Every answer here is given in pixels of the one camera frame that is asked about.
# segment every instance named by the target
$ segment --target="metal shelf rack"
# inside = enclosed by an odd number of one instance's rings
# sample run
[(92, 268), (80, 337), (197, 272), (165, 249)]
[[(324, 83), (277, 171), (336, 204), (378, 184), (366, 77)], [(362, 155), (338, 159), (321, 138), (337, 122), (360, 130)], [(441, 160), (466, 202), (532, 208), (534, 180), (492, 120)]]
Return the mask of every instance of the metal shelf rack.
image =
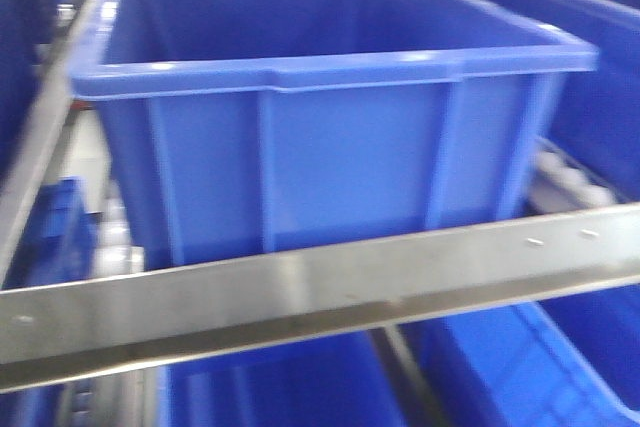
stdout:
[[(0, 196), (4, 278), (73, 121), (67, 47)], [(0, 392), (640, 280), (640, 204), (0, 292)]]

